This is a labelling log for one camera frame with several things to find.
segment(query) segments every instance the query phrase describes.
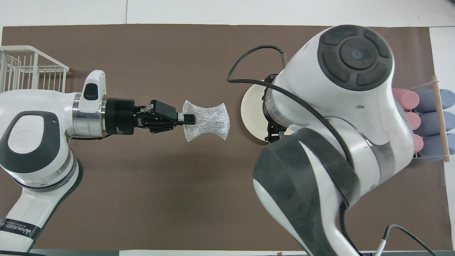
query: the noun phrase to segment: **wire rack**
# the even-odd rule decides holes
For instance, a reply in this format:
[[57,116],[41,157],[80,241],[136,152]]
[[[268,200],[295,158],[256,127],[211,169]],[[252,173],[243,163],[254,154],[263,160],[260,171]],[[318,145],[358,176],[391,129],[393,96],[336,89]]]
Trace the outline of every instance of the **wire rack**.
[[44,89],[65,92],[69,67],[31,46],[0,46],[0,92]]

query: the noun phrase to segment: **black circular button panel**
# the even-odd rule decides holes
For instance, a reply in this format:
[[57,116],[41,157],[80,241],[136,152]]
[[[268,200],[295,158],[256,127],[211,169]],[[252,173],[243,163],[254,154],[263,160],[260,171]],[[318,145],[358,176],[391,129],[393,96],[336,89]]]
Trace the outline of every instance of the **black circular button panel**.
[[318,61],[324,74],[338,86],[367,91],[381,85],[392,71],[392,53],[373,30],[341,25],[321,35]]

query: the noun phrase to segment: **wooden rod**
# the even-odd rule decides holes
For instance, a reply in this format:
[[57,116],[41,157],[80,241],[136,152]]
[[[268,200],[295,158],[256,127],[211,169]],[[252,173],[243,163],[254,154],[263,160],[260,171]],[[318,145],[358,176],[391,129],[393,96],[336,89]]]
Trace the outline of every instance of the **wooden rod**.
[[441,93],[439,91],[438,78],[431,76],[433,81],[433,92],[436,100],[436,113],[438,115],[439,133],[441,134],[442,153],[444,155],[444,162],[450,162],[449,142],[447,140],[447,133],[445,131],[444,113],[442,111]]

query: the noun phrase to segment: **white plate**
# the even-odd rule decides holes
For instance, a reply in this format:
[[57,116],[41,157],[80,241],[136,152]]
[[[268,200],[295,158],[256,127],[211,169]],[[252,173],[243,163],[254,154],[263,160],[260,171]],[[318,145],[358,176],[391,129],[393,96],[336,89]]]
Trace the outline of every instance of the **white plate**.
[[[256,138],[265,141],[267,133],[267,119],[262,112],[262,96],[264,95],[264,86],[253,84],[245,93],[240,106],[243,124],[247,130]],[[287,129],[285,135],[292,134],[291,129]]]

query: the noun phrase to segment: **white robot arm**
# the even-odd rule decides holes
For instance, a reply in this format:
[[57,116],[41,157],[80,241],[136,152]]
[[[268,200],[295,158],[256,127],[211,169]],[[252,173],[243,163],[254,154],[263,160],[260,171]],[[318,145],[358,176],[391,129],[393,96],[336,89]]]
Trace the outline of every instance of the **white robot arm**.
[[90,73],[82,93],[14,90],[0,93],[0,102],[0,165],[23,188],[0,220],[0,251],[30,250],[80,183],[82,166],[70,138],[133,134],[135,127],[159,133],[195,123],[194,115],[157,100],[136,107],[131,99],[107,98],[101,70]]
[[[234,68],[228,81],[246,82],[230,79]],[[413,156],[412,132],[392,96],[393,73],[380,35],[343,25],[317,34],[278,75],[258,82],[268,87],[263,112],[271,143],[256,162],[254,188],[310,255],[358,255],[335,225],[338,212]],[[284,136],[287,128],[294,134]]]

